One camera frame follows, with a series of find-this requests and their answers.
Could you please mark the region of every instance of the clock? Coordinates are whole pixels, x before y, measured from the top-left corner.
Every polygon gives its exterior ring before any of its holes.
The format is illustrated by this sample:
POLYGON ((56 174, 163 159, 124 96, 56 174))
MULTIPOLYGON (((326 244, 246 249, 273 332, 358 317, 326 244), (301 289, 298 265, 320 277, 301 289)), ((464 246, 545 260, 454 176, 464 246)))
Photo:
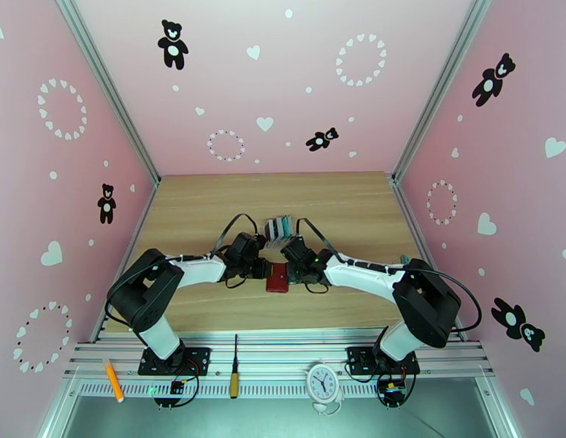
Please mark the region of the clock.
POLYGON ((340 381, 333 369, 326 364, 316 364, 307 373, 307 393, 313 402, 313 409, 325 416, 333 415, 340 411, 343 401, 343 392, 340 381), (337 403, 338 407, 331 413, 327 413, 327 405, 337 403))

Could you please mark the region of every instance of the pink backdrop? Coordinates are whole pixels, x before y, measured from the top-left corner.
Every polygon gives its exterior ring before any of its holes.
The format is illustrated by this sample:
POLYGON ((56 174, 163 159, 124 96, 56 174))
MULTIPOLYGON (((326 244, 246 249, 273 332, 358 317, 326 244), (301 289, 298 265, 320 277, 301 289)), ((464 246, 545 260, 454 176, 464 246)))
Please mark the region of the pink backdrop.
MULTIPOLYGON (((566 0, 494 0, 404 189, 437 266, 479 298, 484 322, 471 336, 524 436, 566 437, 566 0), (482 71, 506 52, 515 71, 477 107, 482 71), (496 297, 544 330, 539 353, 506 336, 496 297)), ((462 319, 475 319, 470 303, 462 319)))
POLYGON ((76 1, 162 175, 390 172, 471 2, 76 1), (163 19, 183 26, 182 70, 163 19))
POLYGON ((57 4, 0 0, 0 437, 37 434, 151 191, 57 4))

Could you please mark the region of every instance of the clock face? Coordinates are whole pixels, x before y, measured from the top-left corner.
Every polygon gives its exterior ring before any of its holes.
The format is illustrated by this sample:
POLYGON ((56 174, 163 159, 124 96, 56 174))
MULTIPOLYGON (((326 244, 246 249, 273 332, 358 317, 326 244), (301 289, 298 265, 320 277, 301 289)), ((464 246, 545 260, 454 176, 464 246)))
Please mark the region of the clock face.
POLYGON ((313 395, 322 401, 331 401, 337 393, 337 380, 331 369, 316 367, 307 381, 313 395))

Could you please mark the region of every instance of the wooden tabletop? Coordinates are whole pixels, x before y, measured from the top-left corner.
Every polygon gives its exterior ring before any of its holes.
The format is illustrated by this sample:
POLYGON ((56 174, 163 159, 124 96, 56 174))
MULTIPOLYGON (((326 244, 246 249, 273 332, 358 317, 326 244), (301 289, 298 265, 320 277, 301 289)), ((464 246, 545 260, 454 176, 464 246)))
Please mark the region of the wooden tabletop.
MULTIPOLYGON (((338 251, 353 258, 397 264, 403 254, 419 257, 382 172, 229 174, 164 177, 130 263, 152 247, 166 255, 209 252, 241 212, 259 225, 286 214, 294 220, 309 218, 338 251)), ((253 233, 253 227, 240 218, 224 244, 240 231, 253 233)), ((301 233, 314 251, 324 248, 307 225, 301 233)), ((263 250, 261 256, 285 262, 276 250, 263 250)), ((399 319, 396 306, 362 291, 331 287, 314 295, 303 285, 292 285, 288 293, 267 293, 265 282, 248 280, 235 289, 224 283, 181 288, 167 308, 167 319, 176 331, 373 327, 399 319)), ((106 331, 126 327, 111 321, 106 331)))

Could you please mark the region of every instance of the teddy bear decal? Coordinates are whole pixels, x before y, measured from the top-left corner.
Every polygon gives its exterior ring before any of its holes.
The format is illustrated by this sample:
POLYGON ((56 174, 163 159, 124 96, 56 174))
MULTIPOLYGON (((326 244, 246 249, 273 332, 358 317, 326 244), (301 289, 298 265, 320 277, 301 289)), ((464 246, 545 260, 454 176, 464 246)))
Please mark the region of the teddy bear decal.
POLYGON ((546 338, 544 331, 526 322, 526 315, 522 307, 515 305, 514 308, 500 299, 494 299, 497 308, 492 307, 494 319, 506 327, 506 334, 512 339, 522 339, 532 347, 535 352, 540 352, 543 339, 546 338))
POLYGON ((116 201, 112 197, 113 191, 114 187, 112 185, 102 184, 102 197, 98 200, 101 223, 112 223, 112 211, 116 208, 116 201))
POLYGON ((329 143, 338 137, 340 137, 340 135, 335 131, 335 127, 331 127, 326 133, 317 131, 315 137, 306 141, 305 145, 309 147, 309 151, 317 151, 320 148, 328 148, 329 143))
POLYGON ((492 95, 498 96, 502 91, 502 84, 504 77, 508 76, 514 69, 516 64, 508 53, 505 53, 500 62, 497 63, 496 68, 488 68, 483 72, 483 80, 473 90, 471 97, 478 98, 475 105, 481 107, 484 105, 492 95))
POLYGON ((161 24, 165 31, 165 37, 160 38, 157 45, 164 49, 165 65, 171 68, 175 62, 175 68, 183 69, 186 64, 183 55, 188 54, 189 50, 183 40, 180 39, 181 25, 165 19, 161 21, 161 24))

